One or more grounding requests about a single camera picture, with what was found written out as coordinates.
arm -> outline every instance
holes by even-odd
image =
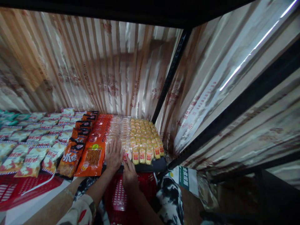
[[[126,156],[126,160],[127,161],[123,162],[123,187],[128,195],[128,198],[135,206],[139,218],[141,219],[143,224],[163,224],[159,216],[154,212],[154,210],[148,203],[144,194],[139,189],[138,175],[135,171],[134,164],[130,161],[128,156]]]
[[[86,194],[91,196],[95,205],[98,206],[104,195],[104,192],[112,180],[116,171],[120,168],[123,160],[124,151],[120,155],[120,147],[117,147],[117,140],[114,139],[111,144],[107,145],[106,150],[106,170],[101,177],[87,190]]]

red shopping basket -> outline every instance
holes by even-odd
[[[44,194],[61,185],[63,180],[54,177],[48,183],[32,190],[25,195],[22,194],[39,184],[49,180],[52,177],[50,174],[39,174],[35,177],[20,177],[15,178],[14,174],[0,176],[0,211],[9,210],[24,202],[27,202],[41,194]]]
[[[110,224],[141,224],[138,213],[132,203],[127,199],[124,191],[123,175],[116,174],[104,194],[105,207]],[[156,195],[157,185],[153,173],[138,174],[140,190],[148,202]]]

hand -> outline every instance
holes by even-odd
[[[123,171],[123,187],[127,195],[132,197],[140,192],[138,186],[138,175],[135,172],[135,166],[130,161],[128,156],[126,156],[126,161],[123,161],[124,171]]]
[[[113,139],[111,143],[107,145],[106,150],[106,169],[115,174],[122,164],[124,157],[124,150],[121,152],[121,145],[117,146],[117,139]]]

patterned sleeve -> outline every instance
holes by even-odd
[[[73,203],[57,225],[91,225],[96,216],[96,206],[89,195],[83,195]]]

snack package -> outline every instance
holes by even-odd
[[[71,137],[76,142],[86,143],[89,133],[90,133],[89,130],[77,130],[77,129],[73,128],[73,132],[72,132]]]
[[[43,118],[46,115],[46,112],[33,112],[30,117],[29,117],[29,121],[32,122],[37,122],[39,121],[41,118]]]
[[[60,142],[67,143],[72,136],[73,130],[61,131],[58,136]]]
[[[87,111],[83,111],[83,112],[75,112],[75,116],[80,116],[82,117],[84,114],[87,114]]]
[[[100,176],[105,156],[105,134],[89,137],[75,176]]]
[[[13,132],[22,130],[22,126],[3,126],[0,130],[0,138],[8,138]]]
[[[31,114],[20,114],[15,118],[15,120],[18,120],[18,121],[28,120],[30,118],[30,116],[31,116]]]
[[[42,162],[42,170],[50,174],[54,174],[56,171],[57,160],[65,152],[67,148],[67,142],[59,142],[58,140],[49,150]]]
[[[146,151],[143,147],[139,148],[139,162],[145,164],[146,162]]]
[[[39,128],[39,129],[33,130],[30,135],[32,135],[32,136],[34,136],[34,135],[45,135],[45,134],[48,134],[49,132],[50,132],[50,129]]]
[[[139,155],[138,155],[138,148],[135,147],[132,149],[132,162],[134,165],[139,164]]]
[[[18,172],[22,168],[25,156],[27,155],[29,148],[35,145],[36,143],[19,142],[0,167],[0,175]]]
[[[78,121],[76,122],[76,125],[75,125],[75,128],[76,129],[88,129],[88,130],[91,130],[93,127],[93,122],[90,121],[90,120],[87,120],[87,121]]]
[[[23,130],[34,130],[41,128],[41,123],[29,123],[26,127],[23,128]]]
[[[77,143],[70,141],[67,145],[66,151],[60,161],[56,173],[67,177],[73,177],[75,174],[78,162],[84,149],[84,143]]]
[[[70,107],[70,108],[61,108],[61,110],[62,110],[62,116],[63,116],[63,117],[74,116],[74,114],[75,114],[74,107]]]
[[[31,131],[16,131],[8,139],[10,141],[22,142],[27,139]]]
[[[41,161],[45,158],[50,146],[34,146],[28,151],[22,168],[14,177],[38,177],[41,168]]]
[[[17,143],[12,141],[0,141],[0,165],[4,158],[10,154],[16,145]]]
[[[42,124],[41,128],[51,129],[54,125],[58,123],[58,120],[41,120],[40,123]]]
[[[50,147],[52,147],[57,138],[58,138],[58,134],[44,135],[39,140],[38,144],[39,145],[49,145]]]

